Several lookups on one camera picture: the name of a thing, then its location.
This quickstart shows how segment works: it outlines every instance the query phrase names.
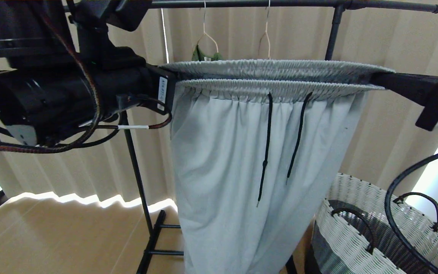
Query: white and gray basket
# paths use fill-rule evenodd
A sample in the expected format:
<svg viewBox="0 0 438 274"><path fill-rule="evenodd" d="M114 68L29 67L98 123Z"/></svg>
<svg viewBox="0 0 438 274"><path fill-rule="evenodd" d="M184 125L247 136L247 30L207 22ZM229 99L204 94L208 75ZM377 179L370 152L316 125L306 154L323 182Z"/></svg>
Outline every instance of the white and gray basket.
<svg viewBox="0 0 438 274"><path fill-rule="evenodd" d="M385 195L368 182L338 174L316 215L306 273L430 273L391 230ZM406 196L392 197L394 219L408 241L438 267L438 221L403 204Z"/></svg>

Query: basket handle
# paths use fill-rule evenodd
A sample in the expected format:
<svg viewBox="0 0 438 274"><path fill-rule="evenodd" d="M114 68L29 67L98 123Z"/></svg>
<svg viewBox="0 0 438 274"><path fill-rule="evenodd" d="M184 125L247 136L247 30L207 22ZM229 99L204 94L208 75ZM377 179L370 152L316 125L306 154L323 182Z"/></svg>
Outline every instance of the basket handle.
<svg viewBox="0 0 438 274"><path fill-rule="evenodd" d="M438 203L432 197L428 196L427 194L420 193L420 192L408 192L408 193L400 195L398 198L394 199L393 202L396 204L403 204L403 202L405 201L405 198L408 196L411 196L411 195L422 196L422 197L426 198L427 200L431 201L433 206L435 206L435 210L437 213L437 222L433 223L433 226L431 227L431 229L433 230L433 232L437 232L438 231Z"/></svg>
<svg viewBox="0 0 438 274"><path fill-rule="evenodd" d="M371 234L371 241L370 241L370 244L368 245L368 247L366 248L366 251L368 251L372 255L373 254L373 250L375 248L376 241L375 241L375 238L374 238L374 233L373 233L370 225L368 224L367 220L363 216L363 214L361 214L359 211L357 211L355 209L342 207L342 208L336 208L336 209L332 210L330 215L334 216L334 214L340 213L340 212L351 213L351 214L355 215L356 217L358 217L358 219L362 220L365 223L366 227L368 228L368 230L370 231L370 234Z"/></svg>

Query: white label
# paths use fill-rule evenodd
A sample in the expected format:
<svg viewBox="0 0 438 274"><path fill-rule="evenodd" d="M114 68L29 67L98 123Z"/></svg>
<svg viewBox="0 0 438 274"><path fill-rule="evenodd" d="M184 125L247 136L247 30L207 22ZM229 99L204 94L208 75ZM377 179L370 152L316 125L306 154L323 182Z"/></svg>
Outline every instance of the white label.
<svg viewBox="0 0 438 274"><path fill-rule="evenodd" d="M158 100L165 103L165 99L167 98L167 83L168 80L166 78L160 77L160 83L158 84ZM158 104L157 108L161 111L165 110L165 107Z"/></svg>

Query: drawstring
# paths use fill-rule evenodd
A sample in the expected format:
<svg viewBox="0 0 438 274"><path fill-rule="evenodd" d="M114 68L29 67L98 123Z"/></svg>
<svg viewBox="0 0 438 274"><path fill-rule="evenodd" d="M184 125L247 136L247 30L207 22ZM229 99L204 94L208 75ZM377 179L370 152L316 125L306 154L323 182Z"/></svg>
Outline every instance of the drawstring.
<svg viewBox="0 0 438 274"><path fill-rule="evenodd" d="M300 144L300 136L302 135L302 127L304 126L305 109L307 107L307 104L309 103L311 96L312 92L307 94L304 100L304 104L302 105L302 110L300 111L300 126L298 128L297 143L295 144L294 154L292 155L292 160L290 161L290 167L288 168L287 180L285 181L285 185L288 183L290 173L292 173L292 168L294 167L295 156L297 155L298 145Z"/></svg>
<svg viewBox="0 0 438 274"><path fill-rule="evenodd" d="M263 181L265 180L266 165L268 165L268 150L270 149L270 135L271 135L271 115L273 114L273 97L272 97L271 93L268 94L268 101L269 101L268 131L266 134L265 160L263 161L263 172L261 173L261 182L259 184L258 203L256 204L256 207L258 207L259 201L261 200L261 193L263 192Z"/></svg>

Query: wire hanger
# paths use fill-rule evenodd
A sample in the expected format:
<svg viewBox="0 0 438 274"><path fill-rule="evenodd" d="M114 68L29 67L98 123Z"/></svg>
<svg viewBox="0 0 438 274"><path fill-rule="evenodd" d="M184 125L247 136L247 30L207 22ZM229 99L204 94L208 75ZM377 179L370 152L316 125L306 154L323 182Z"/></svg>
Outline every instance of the wire hanger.
<svg viewBox="0 0 438 274"><path fill-rule="evenodd" d="M259 56L259 49L261 47L261 40L263 40L263 37L266 36L266 41L268 41L268 60L271 60L271 43L270 43L270 37L268 36L268 17L270 16L270 7L271 7L271 0L268 0L268 7L266 9L268 10L266 12L266 24L265 24L265 32L259 39L259 45L258 45L258 56Z"/></svg>
<svg viewBox="0 0 438 274"><path fill-rule="evenodd" d="M205 14L206 14L205 12L206 12L206 5L205 5L205 0L204 0L204 20L202 21L202 26L203 26L204 33L203 33L202 36L197 40L197 43L195 44L195 47L194 47L194 48L196 48L196 47L198 46L198 43L200 42L200 40L202 40L202 38L203 38L204 36L207 36L208 38L210 38L210 39L212 40L212 42L214 42L214 45L216 45L216 52L218 53L218 52L219 52L219 47L217 46L217 42L216 42L216 40L214 40L214 38L212 38L210 35L207 34L207 32L205 32Z"/></svg>

